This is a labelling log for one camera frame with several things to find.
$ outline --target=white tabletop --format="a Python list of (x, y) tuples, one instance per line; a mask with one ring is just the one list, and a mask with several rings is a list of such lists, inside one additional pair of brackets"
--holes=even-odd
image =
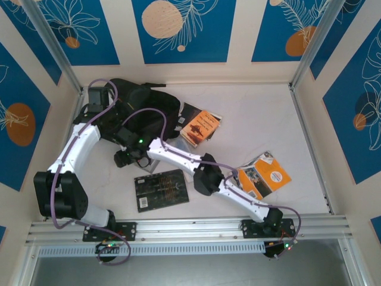
[[(287, 85), (169, 85), (157, 90), (223, 116), (212, 139), (194, 149), (195, 154), (210, 153), (217, 162), (237, 167), (270, 151), (292, 181), (263, 201), (300, 213), (328, 212)], [(114, 154), (119, 149), (108, 141), (98, 142), (80, 176), (89, 201), (112, 210), (117, 219), (246, 215), (222, 198), (201, 195), (193, 183), (187, 184), (188, 203), (138, 213), (133, 178), (148, 173), (133, 165), (118, 168)], [(154, 173), (173, 169), (161, 162)]]

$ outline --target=book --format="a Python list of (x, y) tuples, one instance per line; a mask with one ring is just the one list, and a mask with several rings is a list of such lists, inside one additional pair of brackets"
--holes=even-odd
[(262, 200), (290, 182), (291, 178), (267, 151), (238, 168), (238, 181), (245, 192)]
[[(179, 122), (178, 126), (181, 128), (184, 128), (193, 118), (195, 118), (202, 110), (194, 105), (191, 105), (189, 103), (184, 102), (183, 108), (180, 111), (179, 114)], [(219, 122), (222, 120), (222, 116), (209, 112), (213, 115), (214, 118), (216, 118)], [(212, 132), (208, 137), (207, 140), (210, 140), (213, 136), (214, 132)]]
[(172, 170), (134, 179), (138, 212), (189, 202), (182, 170)]
[(181, 131), (180, 134), (193, 147), (197, 147), (203, 140), (214, 132), (220, 122), (206, 110), (202, 110)]

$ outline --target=black backpack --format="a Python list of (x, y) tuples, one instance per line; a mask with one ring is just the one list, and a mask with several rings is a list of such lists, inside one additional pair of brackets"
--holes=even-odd
[[(138, 85), (124, 79), (111, 79), (111, 81), (118, 90), (118, 101), (115, 106), (118, 112), (123, 114), (123, 120), (142, 108), (156, 108), (161, 110), (167, 119), (163, 140), (179, 136), (179, 132), (174, 130), (180, 111), (180, 101), (176, 97), (163, 91), (152, 90), (150, 84)], [(113, 89), (109, 83), (105, 87)], [(159, 137), (163, 124), (164, 120), (160, 113), (143, 111), (133, 116), (124, 127), (137, 134), (149, 133)]]

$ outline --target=vent grille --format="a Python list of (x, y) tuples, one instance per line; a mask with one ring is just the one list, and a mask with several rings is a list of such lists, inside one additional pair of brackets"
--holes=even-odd
[[(115, 249), (113, 253), (102, 256), (125, 256), (128, 252), (128, 248), (124, 245)], [(264, 243), (131, 244), (131, 256), (239, 253), (265, 253)], [(95, 245), (44, 246), (39, 252), (39, 257), (91, 257), (95, 255)]]

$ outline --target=orange book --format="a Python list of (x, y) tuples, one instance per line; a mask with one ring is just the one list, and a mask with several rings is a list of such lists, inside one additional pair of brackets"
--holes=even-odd
[(217, 129), (219, 124), (220, 122), (213, 115), (203, 110), (180, 131), (180, 134), (193, 147), (197, 147)]
[(290, 176), (270, 152), (265, 152), (240, 167), (238, 179), (242, 189), (257, 200), (262, 200), (291, 181)]

